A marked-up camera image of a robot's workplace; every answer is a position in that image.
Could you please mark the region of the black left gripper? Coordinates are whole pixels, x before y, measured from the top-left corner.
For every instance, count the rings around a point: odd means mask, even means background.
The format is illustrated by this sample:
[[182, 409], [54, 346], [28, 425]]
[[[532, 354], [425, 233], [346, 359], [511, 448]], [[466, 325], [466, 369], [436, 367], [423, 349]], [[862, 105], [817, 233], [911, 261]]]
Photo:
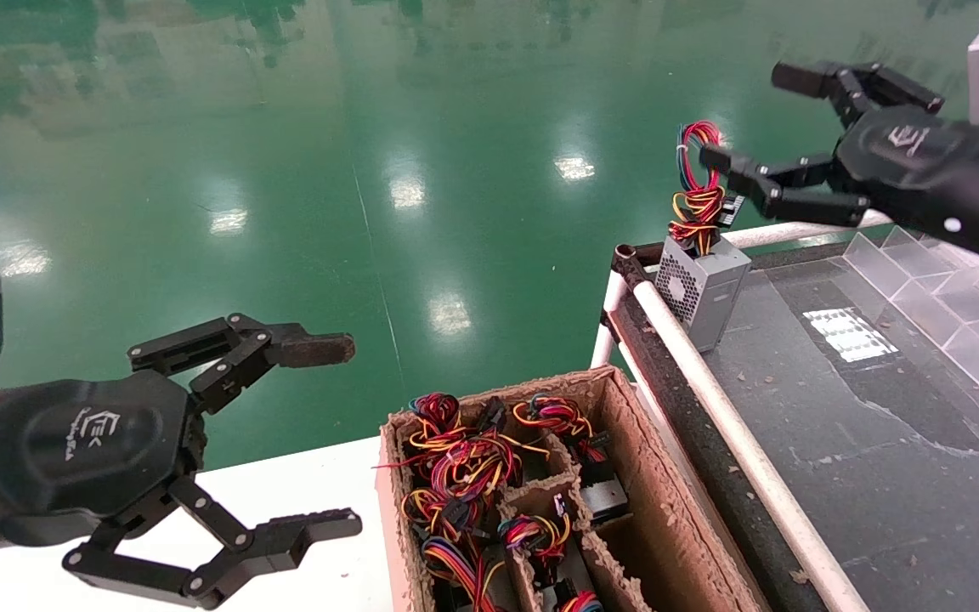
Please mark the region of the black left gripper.
[[[355, 355], [348, 333], [233, 313], [133, 346], [137, 373], [124, 379], [0, 388], [0, 547], [90, 536], [63, 558], [67, 573], [187, 608], [217, 609], [253, 578], [298, 569], [311, 545], [360, 534], [361, 517], [342, 508], [249, 530], [188, 477], [205, 452], [201, 413], [218, 413], [275, 367], [341, 365]], [[197, 367], [188, 392], [166, 378]], [[175, 508], [220, 542], [210, 561], [187, 569], [117, 553]]]

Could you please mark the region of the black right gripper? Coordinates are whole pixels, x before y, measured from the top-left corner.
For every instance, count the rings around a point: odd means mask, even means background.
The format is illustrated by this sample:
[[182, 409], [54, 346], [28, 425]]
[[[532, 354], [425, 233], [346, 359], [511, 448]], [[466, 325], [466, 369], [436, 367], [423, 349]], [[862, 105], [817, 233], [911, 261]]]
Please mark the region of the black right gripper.
[[[778, 62], [772, 85], [826, 100], [843, 124], [855, 124], [840, 137], [836, 159], [761, 164], [704, 144], [699, 161], [727, 190], [766, 219], [801, 224], [858, 226], [871, 206], [894, 224], [979, 254], [979, 125], [935, 116], [945, 104], [939, 93], [877, 62]], [[840, 166], [851, 193], [836, 189]]]

